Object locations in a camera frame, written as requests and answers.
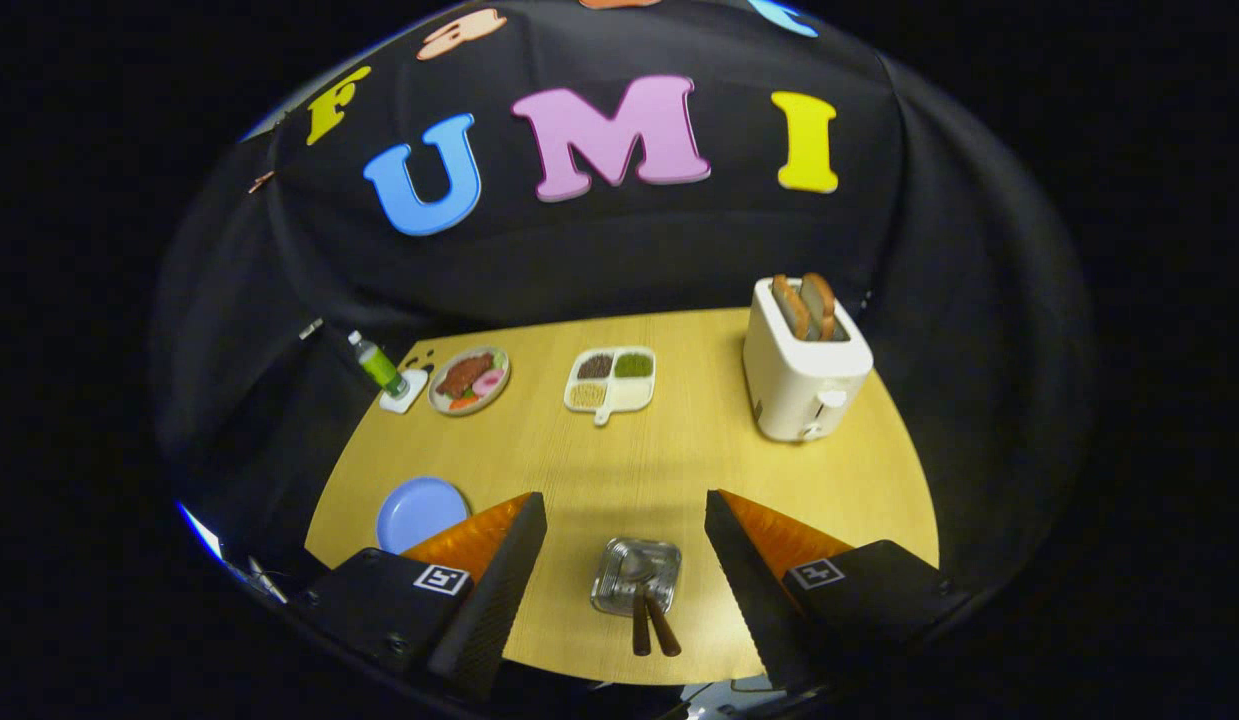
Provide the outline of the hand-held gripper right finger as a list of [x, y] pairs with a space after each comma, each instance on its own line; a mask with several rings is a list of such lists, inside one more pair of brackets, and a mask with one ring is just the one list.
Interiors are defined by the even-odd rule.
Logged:
[[883, 673], [971, 600], [892, 539], [852, 547], [725, 490], [706, 494], [705, 530], [766, 675], [787, 691]]

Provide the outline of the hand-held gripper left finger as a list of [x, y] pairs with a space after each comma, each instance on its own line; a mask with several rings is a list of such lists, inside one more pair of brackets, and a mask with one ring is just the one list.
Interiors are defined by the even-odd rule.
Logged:
[[527, 492], [408, 551], [354, 553], [299, 616], [377, 673], [487, 700], [545, 537], [543, 494]]

